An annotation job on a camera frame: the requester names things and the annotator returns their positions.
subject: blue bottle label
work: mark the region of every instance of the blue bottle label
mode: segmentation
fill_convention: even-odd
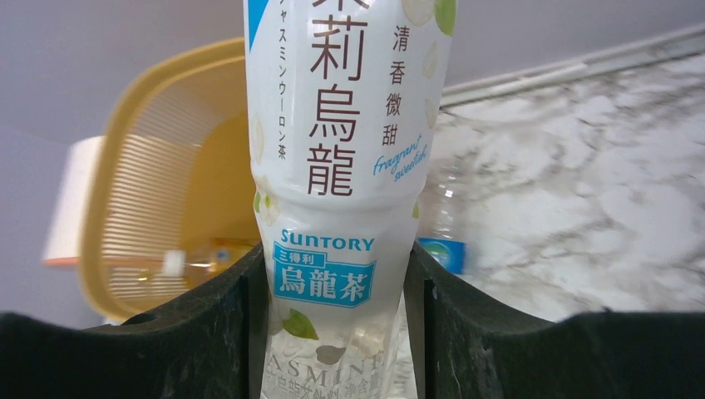
[[[461,274],[465,263],[465,243],[449,239],[418,239],[419,244],[451,273]]]

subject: yellow basket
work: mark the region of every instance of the yellow basket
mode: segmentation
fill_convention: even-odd
[[[252,210],[242,39],[202,47],[137,79],[107,127],[80,275],[95,310],[124,320],[183,293],[165,251],[259,241]]]

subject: water bottle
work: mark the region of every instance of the water bottle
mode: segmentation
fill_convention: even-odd
[[[449,272],[461,274],[466,262],[466,208],[469,181],[463,159],[431,167],[419,197],[418,241]]]

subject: blue triangle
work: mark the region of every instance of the blue triangle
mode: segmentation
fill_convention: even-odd
[[[252,49],[254,36],[257,34],[259,22],[262,21],[264,9],[267,8],[269,0],[247,0],[248,26],[249,26],[249,49]]]

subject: marble surface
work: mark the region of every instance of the marble surface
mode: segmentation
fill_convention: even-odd
[[[431,161],[454,156],[468,283],[551,321],[705,311],[705,55],[446,109]]]

